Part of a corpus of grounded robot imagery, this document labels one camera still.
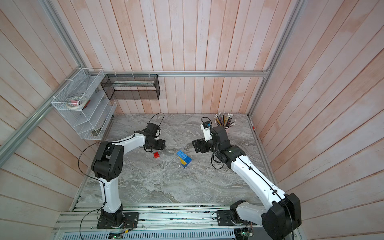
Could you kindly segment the light blue long lego brick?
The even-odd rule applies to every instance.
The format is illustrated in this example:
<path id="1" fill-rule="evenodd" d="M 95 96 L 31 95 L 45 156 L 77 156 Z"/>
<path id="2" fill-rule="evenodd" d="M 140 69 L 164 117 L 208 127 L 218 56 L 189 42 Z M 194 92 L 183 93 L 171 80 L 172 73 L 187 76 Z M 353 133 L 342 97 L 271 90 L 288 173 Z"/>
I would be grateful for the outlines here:
<path id="1" fill-rule="evenodd" d="M 189 164 L 192 161 L 192 159 L 188 155 L 186 155 L 183 151 L 178 151 L 177 156 L 180 158 L 180 160 L 181 159 L 184 160 L 187 164 Z"/>

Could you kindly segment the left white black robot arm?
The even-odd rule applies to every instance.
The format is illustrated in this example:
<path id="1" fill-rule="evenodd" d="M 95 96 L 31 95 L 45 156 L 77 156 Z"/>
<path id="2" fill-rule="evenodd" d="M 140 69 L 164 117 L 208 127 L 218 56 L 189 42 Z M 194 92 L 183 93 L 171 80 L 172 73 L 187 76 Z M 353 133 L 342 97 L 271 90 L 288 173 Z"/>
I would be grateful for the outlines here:
<path id="1" fill-rule="evenodd" d="M 164 150 L 166 141 L 159 138 L 161 128 L 154 123 L 148 123 L 146 128 L 135 131 L 131 136 L 114 142 L 101 142 L 91 164 L 94 177 L 86 177 L 100 183 L 103 206 L 97 210 L 100 214 L 98 229 L 119 229 L 124 224 L 135 227 L 129 223 L 129 218 L 123 213 L 123 204 L 119 195 L 118 178 L 123 170 L 124 155 L 136 148 L 143 147 L 145 152 Z"/>

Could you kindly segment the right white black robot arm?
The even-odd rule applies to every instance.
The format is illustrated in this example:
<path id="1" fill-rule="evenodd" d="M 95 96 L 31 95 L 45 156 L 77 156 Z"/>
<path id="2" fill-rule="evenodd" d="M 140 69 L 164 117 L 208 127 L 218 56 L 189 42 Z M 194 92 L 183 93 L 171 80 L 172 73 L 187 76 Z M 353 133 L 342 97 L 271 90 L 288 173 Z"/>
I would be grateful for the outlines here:
<path id="1" fill-rule="evenodd" d="M 262 226 L 273 240 L 294 236 L 302 224 L 301 202 L 295 194 L 286 194 L 255 167 L 246 153 L 232 145 L 224 127 L 203 122 L 202 139 L 192 142 L 197 153 L 212 152 L 211 162 L 221 163 L 238 174 L 257 195 L 262 206 L 239 200 L 228 211 L 217 213 L 220 226 L 241 226 L 251 223 Z"/>

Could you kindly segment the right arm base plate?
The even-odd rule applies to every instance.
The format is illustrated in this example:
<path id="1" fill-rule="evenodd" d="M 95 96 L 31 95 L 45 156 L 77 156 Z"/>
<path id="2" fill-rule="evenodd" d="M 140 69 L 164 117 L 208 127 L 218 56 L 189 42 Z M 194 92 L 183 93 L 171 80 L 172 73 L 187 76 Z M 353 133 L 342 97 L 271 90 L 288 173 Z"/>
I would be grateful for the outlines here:
<path id="1" fill-rule="evenodd" d="M 228 227 L 228 226 L 244 226 L 249 227 L 251 224 L 257 225 L 249 221 L 238 220 L 235 218 L 235 215 L 230 210 L 219 210 L 216 211 L 216 221 L 218 226 Z"/>

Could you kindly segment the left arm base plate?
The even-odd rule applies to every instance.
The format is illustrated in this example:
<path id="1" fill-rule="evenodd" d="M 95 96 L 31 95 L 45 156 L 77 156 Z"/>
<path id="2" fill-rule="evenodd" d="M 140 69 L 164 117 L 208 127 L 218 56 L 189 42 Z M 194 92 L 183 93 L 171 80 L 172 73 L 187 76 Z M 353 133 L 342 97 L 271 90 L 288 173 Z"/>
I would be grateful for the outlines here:
<path id="1" fill-rule="evenodd" d="M 102 212 L 97 229 L 135 229 L 138 226 L 139 215 L 138 212 L 119 212 L 115 214 Z"/>

